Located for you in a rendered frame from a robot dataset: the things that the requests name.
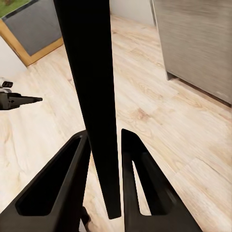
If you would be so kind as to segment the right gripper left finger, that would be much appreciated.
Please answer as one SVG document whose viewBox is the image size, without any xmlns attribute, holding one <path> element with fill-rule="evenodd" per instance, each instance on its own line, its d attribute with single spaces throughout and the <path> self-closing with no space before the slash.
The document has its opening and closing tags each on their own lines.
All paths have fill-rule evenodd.
<svg viewBox="0 0 232 232">
<path fill-rule="evenodd" d="M 0 213 L 0 232 L 78 232 L 91 147 L 73 135 Z"/>
</svg>

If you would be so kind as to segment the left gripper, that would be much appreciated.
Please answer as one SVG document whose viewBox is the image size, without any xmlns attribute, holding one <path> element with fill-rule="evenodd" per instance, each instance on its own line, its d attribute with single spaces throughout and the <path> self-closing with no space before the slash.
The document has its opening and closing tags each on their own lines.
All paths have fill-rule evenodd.
<svg viewBox="0 0 232 232">
<path fill-rule="evenodd" d="M 43 101 L 39 97 L 21 96 L 19 93 L 0 92 L 0 111 L 19 108 L 20 105 Z"/>
</svg>

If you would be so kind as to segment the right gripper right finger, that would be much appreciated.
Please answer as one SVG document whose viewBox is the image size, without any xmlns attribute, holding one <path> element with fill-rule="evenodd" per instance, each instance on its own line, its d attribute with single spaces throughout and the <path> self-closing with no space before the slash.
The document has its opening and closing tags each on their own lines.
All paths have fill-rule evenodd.
<svg viewBox="0 0 232 232">
<path fill-rule="evenodd" d="M 140 137 L 121 130 L 125 232 L 203 232 Z M 133 164 L 151 215 L 140 213 Z"/>
</svg>

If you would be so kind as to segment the poster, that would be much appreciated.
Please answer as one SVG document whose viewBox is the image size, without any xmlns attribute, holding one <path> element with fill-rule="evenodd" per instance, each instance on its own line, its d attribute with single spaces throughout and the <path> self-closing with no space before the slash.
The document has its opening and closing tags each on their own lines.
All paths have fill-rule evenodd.
<svg viewBox="0 0 232 232">
<path fill-rule="evenodd" d="M 109 0 L 53 0 L 109 219 L 121 217 Z"/>
</svg>

